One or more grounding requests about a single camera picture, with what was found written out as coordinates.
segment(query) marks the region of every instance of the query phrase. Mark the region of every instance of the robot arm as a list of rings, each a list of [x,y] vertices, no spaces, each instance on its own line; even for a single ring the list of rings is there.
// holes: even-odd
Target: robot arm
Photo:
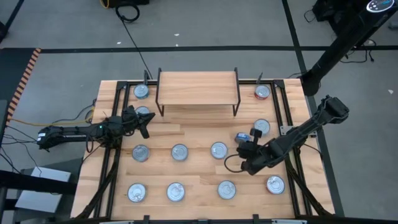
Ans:
[[[323,125],[339,124],[348,117],[349,109],[336,97],[326,96],[318,106],[318,111],[302,125],[292,128],[285,136],[271,139],[265,145],[257,144],[261,131],[252,129],[254,141],[241,142],[237,148],[242,162],[242,170],[254,175],[264,167],[274,167],[282,162],[293,147],[304,144],[307,136]]]
[[[39,149],[49,149],[64,142],[97,141],[102,146],[115,148],[120,145],[123,136],[131,136],[134,130],[140,130],[142,137],[149,138],[146,126],[155,113],[136,113],[133,106],[122,111],[122,116],[111,116],[104,121],[88,127],[49,126],[39,131],[37,144]]]

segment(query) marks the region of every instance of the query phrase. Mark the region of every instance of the orange and black striped tape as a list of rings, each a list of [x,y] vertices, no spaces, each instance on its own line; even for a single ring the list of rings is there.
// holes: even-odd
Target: orange and black striped tape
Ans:
[[[14,93],[14,96],[11,99],[10,105],[8,106],[8,115],[7,115],[7,122],[6,125],[8,126],[10,123],[10,120],[15,112],[15,110],[17,109],[17,105],[19,103],[19,100],[22,96],[22,92],[24,91],[27,81],[30,78],[30,75],[32,74],[33,68],[35,67],[35,63],[37,61],[37,58],[39,57],[39,54],[42,50],[41,49],[35,49],[33,51],[32,56],[30,56],[30,60],[27,63],[27,66],[25,68],[25,72],[21,78],[21,80],[19,81],[17,90]]]

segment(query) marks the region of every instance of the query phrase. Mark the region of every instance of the gray floor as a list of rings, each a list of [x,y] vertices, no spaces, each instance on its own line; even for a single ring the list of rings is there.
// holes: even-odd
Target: gray floor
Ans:
[[[17,1],[0,0],[5,22]],[[334,39],[326,23],[307,24],[303,13],[315,0],[289,0],[301,46],[329,45]],[[280,0],[194,1],[152,0],[140,19],[127,25],[141,47],[203,45],[292,45]],[[379,45],[398,44],[398,32],[385,26],[373,39]],[[41,0],[22,5],[10,35],[0,47],[90,48],[132,47],[112,10],[95,0]],[[304,52],[310,68],[322,52]],[[143,53],[153,74],[163,70],[232,70],[241,78],[284,78],[299,72],[295,52],[159,52]],[[338,96],[351,110],[343,124],[327,126],[326,140],[346,216],[398,220],[394,173],[397,133],[398,51],[374,51],[375,62],[339,63],[323,79],[317,102]],[[362,60],[356,52],[350,60]],[[101,80],[141,78],[144,66],[135,53],[41,54],[16,113],[17,119],[48,123],[72,118],[96,97]],[[397,91],[390,94],[388,90]],[[11,126],[36,136],[39,128],[15,122]],[[7,130],[15,137],[21,135]],[[40,151],[28,145],[38,165],[81,158],[82,144],[64,144]],[[23,146],[4,146],[18,169],[34,166]],[[9,170],[4,163],[0,169]]]

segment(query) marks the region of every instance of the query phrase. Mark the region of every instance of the tin can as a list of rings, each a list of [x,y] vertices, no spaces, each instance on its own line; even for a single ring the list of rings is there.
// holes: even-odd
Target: tin can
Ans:
[[[259,100],[265,100],[269,96],[269,88],[265,85],[258,85],[254,91],[254,96]]]
[[[218,195],[222,199],[232,199],[236,194],[236,187],[234,183],[229,180],[222,181],[218,186]]]
[[[136,113],[140,113],[140,114],[149,114],[149,109],[146,106],[140,106],[136,109]]]
[[[238,133],[235,136],[235,142],[238,144],[241,142],[246,142],[246,141],[250,141],[250,140],[251,140],[251,136],[246,133]]]
[[[149,158],[149,149],[145,145],[137,145],[132,149],[132,158],[138,162],[145,162]]]
[[[172,157],[177,161],[184,161],[188,157],[188,148],[183,144],[176,144],[172,148]]]
[[[270,126],[266,119],[258,119],[256,122],[254,122],[254,128],[262,131],[261,136],[265,136],[266,134],[268,134]]]
[[[267,189],[272,194],[281,194],[285,190],[284,180],[278,176],[268,178]]]
[[[147,190],[142,184],[133,184],[127,191],[127,196],[132,202],[141,202],[144,200]]]
[[[134,95],[140,100],[147,98],[149,95],[148,86],[144,84],[136,85],[136,87],[134,87]]]
[[[215,159],[224,159],[228,155],[228,148],[222,142],[216,142],[211,146],[211,155]]]
[[[184,198],[185,189],[184,186],[180,183],[172,183],[167,187],[167,197],[172,202],[179,202]]]

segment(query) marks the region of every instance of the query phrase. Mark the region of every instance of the wood grain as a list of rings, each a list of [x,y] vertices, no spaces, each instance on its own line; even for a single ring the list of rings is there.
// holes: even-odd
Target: wood grain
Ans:
[[[160,105],[235,105],[235,72],[161,72]]]
[[[309,118],[309,113],[300,82],[285,80],[290,111],[295,125]],[[94,122],[100,122],[106,114],[111,114],[116,81],[102,81],[99,88]],[[252,218],[259,214],[260,218],[293,218],[292,202],[288,186],[280,195],[272,195],[266,190],[266,180],[271,175],[279,175],[287,184],[284,163],[272,169],[265,168],[257,175],[247,173],[232,174],[228,172],[222,160],[214,159],[210,154],[210,146],[215,141],[224,142],[229,154],[236,153],[237,144],[234,136],[237,132],[248,133],[253,122],[259,118],[267,119],[271,125],[270,133],[260,142],[266,143],[276,138],[279,133],[275,109],[270,96],[267,100],[257,100],[254,85],[241,85],[241,106],[236,117],[232,109],[225,106],[165,106],[164,117],[161,117],[155,104],[155,86],[150,86],[147,99],[138,100],[131,92],[129,105],[146,106],[156,116],[148,125],[149,139],[143,139],[139,133],[123,139],[121,160],[116,183],[113,204],[113,220],[142,220],[144,215],[151,219],[238,219]],[[277,91],[279,104],[284,117],[280,92]],[[186,161],[177,162],[171,157],[171,148],[177,143],[188,147]],[[315,139],[308,139],[307,144],[317,147]],[[137,144],[145,144],[150,149],[150,158],[141,163],[132,159],[132,148]],[[78,188],[72,214],[78,215],[90,201],[98,188],[104,150],[98,149],[91,155],[81,168]],[[321,204],[333,212],[330,193],[325,173],[318,152],[304,146],[301,153],[303,169],[308,188]],[[228,161],[231,169],[239,169],[241,159],[233,157]],[[231,200],[223,200],[217,194],[217,186],[223,180],[231,180],[236,184],[237,194]],[[128,188],[136,182],[147,187],[147,197],[141,203],[132,203],[127,198]],[[171,202],[166,196],[166,188],[172,182],[181,182],[185,187],[185,198],[181,202]],[[304,206],[300,190],[296,186],[300,210],[304,214]],[[104,194],[103,209],[108,194]]]

